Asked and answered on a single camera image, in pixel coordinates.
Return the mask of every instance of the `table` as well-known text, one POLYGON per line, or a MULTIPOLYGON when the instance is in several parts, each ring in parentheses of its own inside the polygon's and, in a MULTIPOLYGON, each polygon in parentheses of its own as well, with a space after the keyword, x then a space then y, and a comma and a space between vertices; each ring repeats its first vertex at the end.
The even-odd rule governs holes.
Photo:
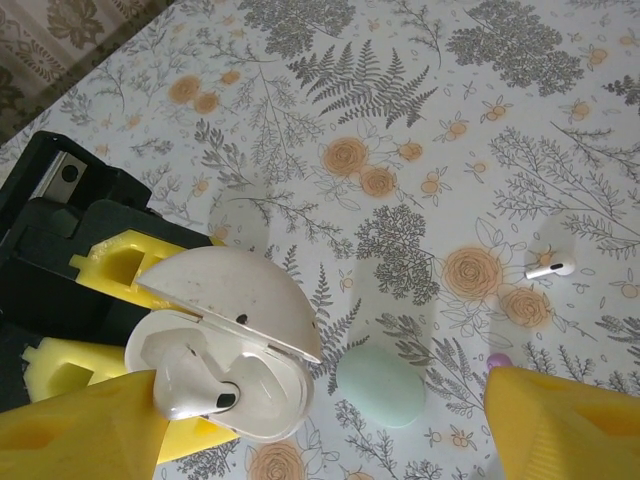
POLYGON ((74 138, 317 311, 298 433, 155 478, 500 478, 496 351, 640 394, 640 2, 424 3, 178 2, 2 147, 6 178, 32 132, 74 138), (554 252, 571 276, 524 278, 554 252), (410 427, 342 397, 337 360, 365 342, 425 378, 410 427))

